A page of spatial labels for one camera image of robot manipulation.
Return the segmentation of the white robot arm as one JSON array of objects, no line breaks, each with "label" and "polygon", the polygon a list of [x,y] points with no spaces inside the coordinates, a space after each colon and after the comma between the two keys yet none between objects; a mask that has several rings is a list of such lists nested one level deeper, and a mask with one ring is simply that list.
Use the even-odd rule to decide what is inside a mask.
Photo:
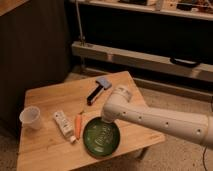
[{"label": "white robot arm", "polygon": [[179,112],[130,103],[132,93],[118,85],[106,100],[101,117],[106,123],[116,119],[142,125],[213,150],[213,116]]}]

